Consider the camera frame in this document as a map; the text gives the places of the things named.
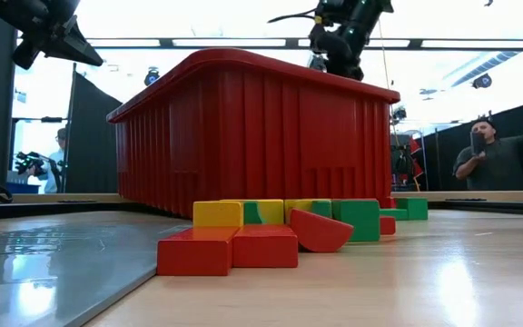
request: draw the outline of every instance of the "gray t-shirt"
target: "gray t-shirt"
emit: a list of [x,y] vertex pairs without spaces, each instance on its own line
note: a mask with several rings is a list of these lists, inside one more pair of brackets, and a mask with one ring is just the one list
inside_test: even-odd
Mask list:
[[[470,191],[523,190],[520,157],[523,154],[523,135],[506,137],[486,145],[486,160],[479,163],[468,176]],[[453,167],[453,174],[473,156],[471,147],[463,149]]]

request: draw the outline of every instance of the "red plastic bin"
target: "red plastic bin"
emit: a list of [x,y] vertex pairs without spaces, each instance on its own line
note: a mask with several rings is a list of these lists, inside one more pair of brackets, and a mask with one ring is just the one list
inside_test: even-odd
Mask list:
[[119,194],[191,217],[194,201],[390,198],[398,93],[238,49],[189,55],[107,115]]

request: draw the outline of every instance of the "man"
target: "man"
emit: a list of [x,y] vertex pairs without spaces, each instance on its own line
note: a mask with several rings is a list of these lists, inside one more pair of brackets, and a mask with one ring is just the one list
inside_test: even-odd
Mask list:
[[[55,137],[55,140],[58,142],[60,149],[48,156],[48,158],[54,160],[56,164],[58,164],[59,162],[64,160],[65,139],[66,139],[66,130],[65,130],[65,128],[61,128],[58,130],[58,134]],[[60,172],[62,172],[61,166],[58,165],[57,168]],[[46,194],[58,193],[58,187],[55,184],[54,173],[52,172],[52,168],[51,168],[50,164],[45,163],[43,169],[44,169],[44,174],[38,176],[37,178],[40,181],[47,181],[45,183],[44,193],[46,193]],[[28,170],[28,173],[30,174],[30,176],[33,176],[34,172],[35,172],[34,167],[32,167]]]
[[523,190],[523,135],[498,139],[498,131],[487,118],[474,122],[471,132],[483,134],[485,151],[474,155],[470,146],[463,149],[455,162],[455,176],[467,179],[471,191]]

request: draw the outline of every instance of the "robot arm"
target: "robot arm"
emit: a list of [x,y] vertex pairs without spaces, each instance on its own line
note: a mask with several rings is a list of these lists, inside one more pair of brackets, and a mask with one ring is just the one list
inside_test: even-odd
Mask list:
[[100,66],[103,60],[86,41],[74,12],[80,0],[0,0],[0,18],[23,32],[14,62],[29,69],[46,56]]
[[[314,27],[309,38],[316,60],[311,68],[362,81],[360,55],[369,44],[370,34],[383,12],[394,12],[390,0],[320,0],[314,17],[306,16],[307,12],[278,17],[270,22],[293,17],[313,18]],[[335,31],[326,30],[334,24],[340,26]]]

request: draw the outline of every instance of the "gray mat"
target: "gray mat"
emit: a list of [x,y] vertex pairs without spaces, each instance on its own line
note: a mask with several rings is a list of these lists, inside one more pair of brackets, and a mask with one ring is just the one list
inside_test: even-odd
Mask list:
[[156,244],[190,227],[69,223],[0,233],[0,326],[80,326],[154,275]]

